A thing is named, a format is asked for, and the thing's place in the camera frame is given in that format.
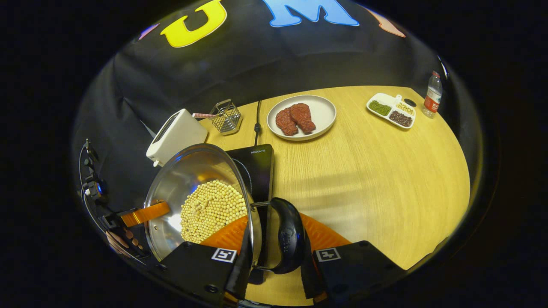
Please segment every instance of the white toaster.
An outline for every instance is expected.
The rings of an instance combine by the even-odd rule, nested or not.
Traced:
[[[161,167],[182,149],[203,143],[207,130],[186,109],[176,112],[165,122],[150,143],[146,157]]]

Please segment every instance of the plastic water bottle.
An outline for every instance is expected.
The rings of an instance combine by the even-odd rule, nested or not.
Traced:
[[[422,111],[427,117],[433,119],[438,112],[439,104],[442,101],[442,92],[442,81],[439,74],[432,71],[432,77],[428,80],[428,92],[426,92],[426,99],[422,107]]]

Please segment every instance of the red bottle label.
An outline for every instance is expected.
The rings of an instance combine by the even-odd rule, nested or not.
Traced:
[[[439,102],[441,101],[441,95],[428,89],[426,93],[426,99],[424,100],[424,106],[432,112],[438,112]]]

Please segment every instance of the yellow letter u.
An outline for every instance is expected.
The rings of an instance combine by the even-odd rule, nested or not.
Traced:
[[[215,31],[226,20],[226,10],[221,4],[221,0],[210,1],[201,7],[197,8],[194,12],[199,10],[204,11],[207,15],[208,21],[200,28],[189,31],[185,26],[185,19],[188,16],[183,16],[173,22],[171,25],[165,27],[160,35],[165,35],[168,43],[172,47],[184,47],[194,42],[197,42],[204,36]]]

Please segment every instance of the blue letter m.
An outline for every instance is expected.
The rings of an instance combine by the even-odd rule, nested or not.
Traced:
[[[270,21],[272,27],[298,25],[301,20],[291,15],[288,8],[299,12],[308,20],[317,22],[321,8],[326,12],[324,19],[332,24],[359,26],[359,23],[350,17],[345,9],[336,0],[263,0],[274,19]]]

